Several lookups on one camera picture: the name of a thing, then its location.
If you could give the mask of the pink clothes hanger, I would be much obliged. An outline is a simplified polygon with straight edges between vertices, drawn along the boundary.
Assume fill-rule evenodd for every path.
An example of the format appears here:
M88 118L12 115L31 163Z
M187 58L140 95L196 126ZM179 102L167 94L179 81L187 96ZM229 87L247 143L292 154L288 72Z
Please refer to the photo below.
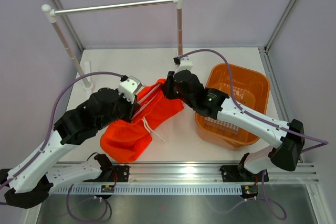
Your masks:
M135 119L138 114L140 114L151 103L151 101L157 96L162 84L163 83L155 84L154 87L139 101L140 108L135 112L132 119Z

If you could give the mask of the orange shorts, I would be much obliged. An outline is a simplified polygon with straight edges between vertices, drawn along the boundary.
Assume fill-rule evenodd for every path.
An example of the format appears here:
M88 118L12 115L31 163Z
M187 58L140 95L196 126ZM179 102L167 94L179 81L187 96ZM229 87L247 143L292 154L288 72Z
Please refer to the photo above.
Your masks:
M164 83L159 79L155 84ZM146 86L138 93L141 100L154 85ZM152 134L158 126L184 109L181 100L168 100L160 89L157 96L132 122L113 122L100 138L100 147L118 163L136 161L152 142Z

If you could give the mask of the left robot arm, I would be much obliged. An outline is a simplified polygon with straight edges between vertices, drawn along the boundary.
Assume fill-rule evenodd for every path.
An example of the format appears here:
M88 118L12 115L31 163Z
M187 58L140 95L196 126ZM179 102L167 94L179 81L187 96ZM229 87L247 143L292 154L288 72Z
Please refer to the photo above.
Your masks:
M54 165L109 124L117 120L130 122L139 107L135 94L101 88L87 101L65 112L47 136L47 144L41 144L17 167L1 169L1 187L9 188L3 204L29 209L59 188L79 182L108 181L114 175L114 167L105 154L65 168Z

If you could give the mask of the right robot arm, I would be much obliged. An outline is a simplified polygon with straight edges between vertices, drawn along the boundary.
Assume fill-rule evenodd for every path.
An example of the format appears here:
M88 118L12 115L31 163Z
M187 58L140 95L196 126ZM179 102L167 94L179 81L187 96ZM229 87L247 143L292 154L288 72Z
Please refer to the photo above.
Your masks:
M299 120L275 120L247 106L240 105L227 93L204 87L189 70L170 71L162 86L169 100L181 100L197 114L233 124L263 139L269 145L246 153L235 168L224 169L233 181L249 181L271 168L296 170L305 144L304 127Z

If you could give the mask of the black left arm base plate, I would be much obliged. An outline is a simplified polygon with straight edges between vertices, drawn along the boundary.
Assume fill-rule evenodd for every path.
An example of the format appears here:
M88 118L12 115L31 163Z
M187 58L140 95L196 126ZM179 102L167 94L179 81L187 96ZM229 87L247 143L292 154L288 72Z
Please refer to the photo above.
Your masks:
M111 175L109 177L110 182L127 183L129 181L130 166L128 165L114 165Z

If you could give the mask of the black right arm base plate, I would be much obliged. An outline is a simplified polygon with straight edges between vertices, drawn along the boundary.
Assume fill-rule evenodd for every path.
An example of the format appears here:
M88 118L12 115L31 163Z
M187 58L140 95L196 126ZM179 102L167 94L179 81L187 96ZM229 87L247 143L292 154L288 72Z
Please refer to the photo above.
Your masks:
M233 182L261 182L262 172L253 174L246 171L244 168L239 170L238 165L222 165L219 168L222 181L226 183Z

